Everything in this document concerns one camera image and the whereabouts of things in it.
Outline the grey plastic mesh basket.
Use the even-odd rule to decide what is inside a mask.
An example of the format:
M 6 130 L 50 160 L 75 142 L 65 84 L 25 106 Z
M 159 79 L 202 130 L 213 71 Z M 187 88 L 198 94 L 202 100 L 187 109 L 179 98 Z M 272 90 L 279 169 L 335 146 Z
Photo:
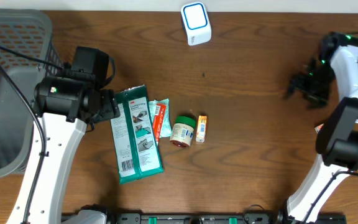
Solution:
M 52 22 L 36 10 L 0 9 L 0 65 L 29 103 L 34 88 L 62 66 L 52 42 Z M 25 170 L 33 119 L 0 74 L 0 178 Z

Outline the green lid cream jar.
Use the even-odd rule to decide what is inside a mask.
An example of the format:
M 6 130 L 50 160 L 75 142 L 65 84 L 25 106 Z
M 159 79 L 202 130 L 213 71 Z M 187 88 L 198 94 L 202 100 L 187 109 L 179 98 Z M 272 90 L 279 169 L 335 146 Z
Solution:
M 170 142 L 177 147 L 190 147 L 195 128 L 196 121 L 193 118 L 178 116 L 172 128 Z

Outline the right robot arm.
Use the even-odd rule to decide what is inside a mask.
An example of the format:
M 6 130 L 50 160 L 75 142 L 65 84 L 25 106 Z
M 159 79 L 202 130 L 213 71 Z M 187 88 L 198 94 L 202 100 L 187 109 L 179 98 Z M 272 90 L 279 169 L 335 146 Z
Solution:
M 289 80 L 286 97 L 300 91 L 309 108 L 325 107 L 332 82 L 339 103 L 318 126 L 316 159 L 296 192 L 277 215 L 277 223 L 316 223 L 319 211 L 336 187 L 358 176 L 358 32 L 325 35 L 305 71 Z

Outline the small orange box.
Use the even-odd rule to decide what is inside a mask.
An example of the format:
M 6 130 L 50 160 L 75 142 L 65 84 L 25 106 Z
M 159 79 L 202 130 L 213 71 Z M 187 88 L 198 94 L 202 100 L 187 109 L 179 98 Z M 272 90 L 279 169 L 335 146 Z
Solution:
M 208 117 L 200 115 L 198 117 L 197 131 L 196 131 L 196 142 L 204 142 L 206 139 L 206 125 L 208 123 Z

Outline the teal and orange sachet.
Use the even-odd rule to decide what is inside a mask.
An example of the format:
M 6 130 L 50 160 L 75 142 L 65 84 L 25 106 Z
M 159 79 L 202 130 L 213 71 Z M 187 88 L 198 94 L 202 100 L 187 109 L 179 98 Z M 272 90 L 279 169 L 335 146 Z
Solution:
M 149 102 L 150 115 L 152 118 L 152 130 L 158 144 L 160 138 L 170 137 L 172 127 L 170 124 L 169 99 Z

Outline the orange tissue packet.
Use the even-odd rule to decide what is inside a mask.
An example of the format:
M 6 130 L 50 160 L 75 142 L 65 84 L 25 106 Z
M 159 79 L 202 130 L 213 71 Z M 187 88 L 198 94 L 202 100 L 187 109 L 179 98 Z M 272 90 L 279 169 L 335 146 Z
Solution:
M 323 127 L 323 124 L 317 125 L 314 130 L 319 133 L 319 131 L 321 130 L 321 128 Z

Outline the green 3M gloves package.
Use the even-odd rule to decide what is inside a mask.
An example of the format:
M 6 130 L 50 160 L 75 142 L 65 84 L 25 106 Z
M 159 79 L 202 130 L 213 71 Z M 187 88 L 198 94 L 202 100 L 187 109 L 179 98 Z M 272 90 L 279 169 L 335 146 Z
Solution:
M 120 116 L 110 120 L 119 173 L 126 184 L 163 172 L 149 111 L 146 86 L 116 95 Z

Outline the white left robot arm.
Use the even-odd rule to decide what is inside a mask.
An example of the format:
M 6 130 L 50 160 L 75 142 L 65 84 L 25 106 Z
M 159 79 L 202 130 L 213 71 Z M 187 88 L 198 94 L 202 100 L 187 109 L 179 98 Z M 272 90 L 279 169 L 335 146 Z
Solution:
M 119 115 L 104 75 L 57 75 L 35 86 L 34 131 L 8 223 L 60 223 L 74 155 L 89 125 Z

